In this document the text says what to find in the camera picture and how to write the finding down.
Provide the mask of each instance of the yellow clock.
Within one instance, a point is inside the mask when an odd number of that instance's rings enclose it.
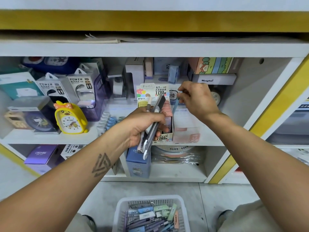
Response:
[[[57,125],[66,134],[87,133],[87,119],[78,105],[56,101],[55,117]]]

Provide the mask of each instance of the basket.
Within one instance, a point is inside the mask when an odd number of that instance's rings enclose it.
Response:
[[[117,203],[114,223],[112,232],[124,232],[124,223],[126,211],[131,209],[131,204],[136,203],[151,203],[153,202],[155,206],[167,204],[172,207],[173,203],[177,204],[178,217],[179,217],[179,232],[190,232],[189,220],[187,215],[186,207],[184,206],[184,201],[179,195],[156,195],[156,196],[140,196],[140,197],[129,197],[122,198]]]

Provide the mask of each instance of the orange eraser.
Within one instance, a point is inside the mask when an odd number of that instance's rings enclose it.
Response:
[[[174,228],[179,229],[179,224],[178,224],[178,210],[175,212],[174,215]]]

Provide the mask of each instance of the human hand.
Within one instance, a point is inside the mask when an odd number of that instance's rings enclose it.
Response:
[[[165,114],[146,112],[146,107],[140,107],[135,109],[129,114],[123,121],[119,123],[122,126],[122,130],[126,131],[129,147],[134,147],[139,144],[141,139],[141,132],[145,131],[152,123],[159,122],[159,130],[168,132],[168,127],[165,124]],[[160,131],[157,131],[154,140],[156,141],[161,135]]]
[[[221,113],[207,84],[184,81],[178,90],[183,92],[177,94],[179,102],[200,121],[206,122],[212,114]]]

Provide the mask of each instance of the yellow stripe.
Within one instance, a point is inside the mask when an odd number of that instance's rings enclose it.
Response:
[[[255,135],[261,137],[274,122],[292,105],[292,103],[309,86],[309,56],[307,56],[293,75],[285,83],[276,97],[268,105],[258,120],[250,129]],[[230,155],[228,159],[219,168],[209,183],[218,184],[218,182],[231,170],[236,164],[234,158]]]
[[[37,172],[33,171],[31,168],[28,168],[26,165],[24,165],[23,160],[21,158],[19,158],[13,152],[6,149],[3,145],[0,145],[0,154],[10,159],[13,163],[18,164],[24,170],[30,172],[33,176],[36,176],[36,177],[40,176]]]
[[[0,10],[0,29],[309,32],[309,12]]]

